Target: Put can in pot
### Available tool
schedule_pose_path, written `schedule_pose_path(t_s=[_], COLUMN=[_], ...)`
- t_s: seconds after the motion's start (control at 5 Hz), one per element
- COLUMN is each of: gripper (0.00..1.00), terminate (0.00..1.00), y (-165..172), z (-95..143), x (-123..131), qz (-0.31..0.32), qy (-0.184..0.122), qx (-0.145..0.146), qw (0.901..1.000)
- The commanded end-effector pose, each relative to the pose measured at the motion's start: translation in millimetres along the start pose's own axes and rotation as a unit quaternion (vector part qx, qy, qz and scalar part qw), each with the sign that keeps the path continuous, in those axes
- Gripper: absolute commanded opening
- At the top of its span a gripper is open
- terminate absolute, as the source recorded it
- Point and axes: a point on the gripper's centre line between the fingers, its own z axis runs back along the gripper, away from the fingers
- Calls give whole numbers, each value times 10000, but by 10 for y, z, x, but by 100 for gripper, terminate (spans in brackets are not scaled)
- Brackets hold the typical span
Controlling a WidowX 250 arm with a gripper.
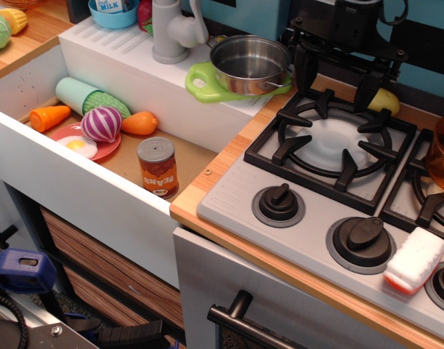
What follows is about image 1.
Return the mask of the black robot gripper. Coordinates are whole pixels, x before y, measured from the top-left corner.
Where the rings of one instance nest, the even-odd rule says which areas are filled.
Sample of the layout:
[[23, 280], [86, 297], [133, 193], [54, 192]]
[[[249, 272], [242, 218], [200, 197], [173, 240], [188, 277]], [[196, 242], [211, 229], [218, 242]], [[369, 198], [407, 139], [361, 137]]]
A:
[[388, 75], [398, 71], [408, 54], [384, 39], [377, 24], [401, 24], [408, 14], [404, 2], [401, 16], [386, 21], [383, 1], [336, 1], [322, 18], [296, 17], [291, 21], [296, 85], [307, 91], [318, 74], [318, 64], [327, 61], [345, 68], [369, 71], [363, 74], [354, 96], [354, 112], [371, 104]]

